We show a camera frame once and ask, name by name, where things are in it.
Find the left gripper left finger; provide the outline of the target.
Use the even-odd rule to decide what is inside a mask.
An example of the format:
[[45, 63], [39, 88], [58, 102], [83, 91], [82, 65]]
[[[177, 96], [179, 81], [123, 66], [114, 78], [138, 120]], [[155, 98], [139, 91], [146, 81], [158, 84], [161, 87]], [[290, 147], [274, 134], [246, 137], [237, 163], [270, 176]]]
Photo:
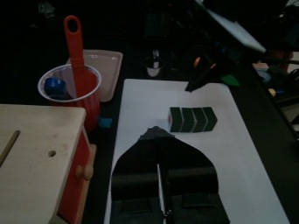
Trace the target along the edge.
[[110, 224], [163, 224], [154, 128], [117, 161], [111, 199]]

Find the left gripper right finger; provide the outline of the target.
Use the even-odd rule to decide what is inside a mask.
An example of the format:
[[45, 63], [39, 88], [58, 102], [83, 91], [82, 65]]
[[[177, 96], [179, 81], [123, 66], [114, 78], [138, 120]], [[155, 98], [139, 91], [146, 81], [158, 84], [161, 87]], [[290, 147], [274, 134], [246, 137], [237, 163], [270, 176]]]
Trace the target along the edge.
[[167, 224], [230, 224], [219, 195], [215, 166], [207, 156], [165, 129], [155, 147]]

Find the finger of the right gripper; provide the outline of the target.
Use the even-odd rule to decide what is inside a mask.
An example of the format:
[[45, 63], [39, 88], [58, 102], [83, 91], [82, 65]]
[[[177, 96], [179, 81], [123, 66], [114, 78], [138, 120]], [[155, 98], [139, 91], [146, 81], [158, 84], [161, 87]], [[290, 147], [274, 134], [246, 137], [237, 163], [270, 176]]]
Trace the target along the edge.
[[194, 65], [195, 68], [193, 69], [191, 78], [185, 89], [187, 92], [193, 92], [205, 85], [205, 80], [211, 70], [213, 63], [206, 59], [201, 59]]
[[219, 63], [214, 63], [210, 67], [210, 81], [226, 85], [234, 84], [234, 77], [230, 74], [229, 68]]

